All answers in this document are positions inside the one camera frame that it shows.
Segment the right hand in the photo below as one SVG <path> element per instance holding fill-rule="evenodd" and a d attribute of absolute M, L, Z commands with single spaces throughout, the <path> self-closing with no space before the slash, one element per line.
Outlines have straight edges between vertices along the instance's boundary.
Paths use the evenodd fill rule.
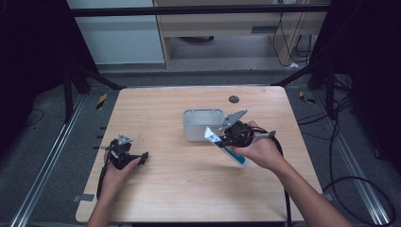
<path fill-rule="evenodd" d="M 254 121 L 248 122 L 247 125 L 250 127 L 257 127 Z M 269 138 L 254 137 L 252 143 L 245 148 L 229 146 L 228 149 L 237 155 L 251 159 L 257 165 L 273 172 L 278 170 L 282 163 L 285 162 L 285 159 L 278 151 L 274 142 Z"/>

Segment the small round object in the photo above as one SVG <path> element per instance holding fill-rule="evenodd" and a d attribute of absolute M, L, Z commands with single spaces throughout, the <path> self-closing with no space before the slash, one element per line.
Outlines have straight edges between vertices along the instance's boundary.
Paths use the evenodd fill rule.
<path fill-rule="evenodd" d="M 228 98 L 228 100 L 229 100 L 231 103 L 237 103 L 237 102 L 239 102 L 239 97 L 238 97 L 238 96 L 230 96 L 230 97 Z"/>

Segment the wooden table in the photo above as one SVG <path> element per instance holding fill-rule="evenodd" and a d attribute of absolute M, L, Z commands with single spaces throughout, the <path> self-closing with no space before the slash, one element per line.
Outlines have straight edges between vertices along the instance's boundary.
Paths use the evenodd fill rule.
<path fill-rule="evenodd" d="M 233 104 L 229 96 L 238 96 Z M 186 109 L 220 108 L 226 114 L 242 109 L 241 121 L 255 120 L 276 130 L 286 159 L 319 192 L 287 94 L 281 87 L 178 87 L 125 89 L 115 103 L 101 146 L 123 133 L 133 138 L 131 154 L 149 152 L 144 166 L 130 175 L 116 200 L 116 222 L 285 221 L 284 189 L 270 171 L 252 161 L 243 168 L 208 142 L 185 139 Z M 104 150 L 100 150 L 85 194 L 96 194 Z M 88 221 L 96 204 L 81 201 L 77 220 Z M 303 220 L 294 204 L 292 219 Z"/>

